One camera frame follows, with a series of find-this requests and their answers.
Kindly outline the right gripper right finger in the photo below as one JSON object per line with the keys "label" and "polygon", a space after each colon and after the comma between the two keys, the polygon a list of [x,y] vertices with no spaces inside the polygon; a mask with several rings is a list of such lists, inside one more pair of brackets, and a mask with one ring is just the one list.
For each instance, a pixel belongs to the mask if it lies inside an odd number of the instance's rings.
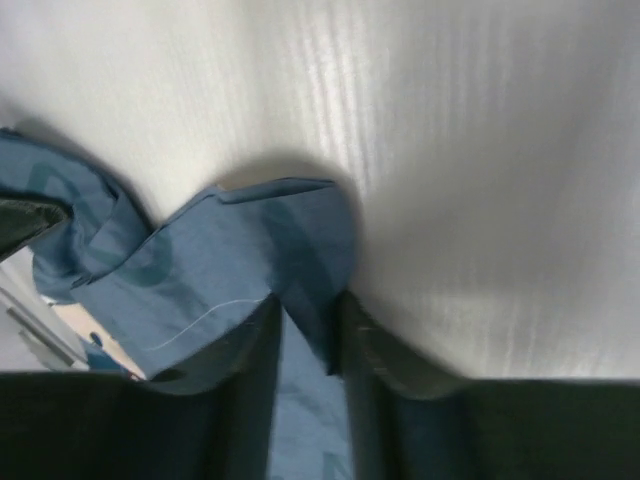
{"label": "right gripper right finger", "polygon": [[358,479],[635,479],[639,385],[470,379],[339,301]]}

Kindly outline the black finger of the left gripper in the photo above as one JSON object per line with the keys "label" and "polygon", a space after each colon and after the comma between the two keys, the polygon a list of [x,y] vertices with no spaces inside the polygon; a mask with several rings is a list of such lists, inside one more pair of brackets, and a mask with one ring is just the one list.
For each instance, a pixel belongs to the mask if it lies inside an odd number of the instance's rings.
{"label": "black finger of the left gripper", "polygon": [[45,197],[1,198],[1,259],[73,218],[69,206]]}

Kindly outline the blue bear print placemat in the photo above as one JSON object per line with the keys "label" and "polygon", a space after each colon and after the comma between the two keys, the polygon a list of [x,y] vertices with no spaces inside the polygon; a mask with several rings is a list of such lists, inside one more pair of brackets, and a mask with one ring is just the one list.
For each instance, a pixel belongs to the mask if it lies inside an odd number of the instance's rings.
{"label": "blue bear print placemat", "polygon": [[84,307],[142,371],[137,381],[191,357],[276,298],[282,326],[262,479],[358,479],[339,323],[355,234],[335,182],[209,187],[152,229],[104,171],[3,130],[1,194],[71,208],[70,222],[28,245],[36,287]]}

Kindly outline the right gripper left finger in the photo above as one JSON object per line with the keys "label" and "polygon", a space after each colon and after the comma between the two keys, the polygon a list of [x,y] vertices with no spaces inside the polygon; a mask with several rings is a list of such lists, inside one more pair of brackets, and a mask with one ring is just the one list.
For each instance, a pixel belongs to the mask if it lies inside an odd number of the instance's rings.
{"label": "right gripper left finger", "polygon": [[1,377],[5,479],[262,479],[281,338],[274,297],[147,381]]}

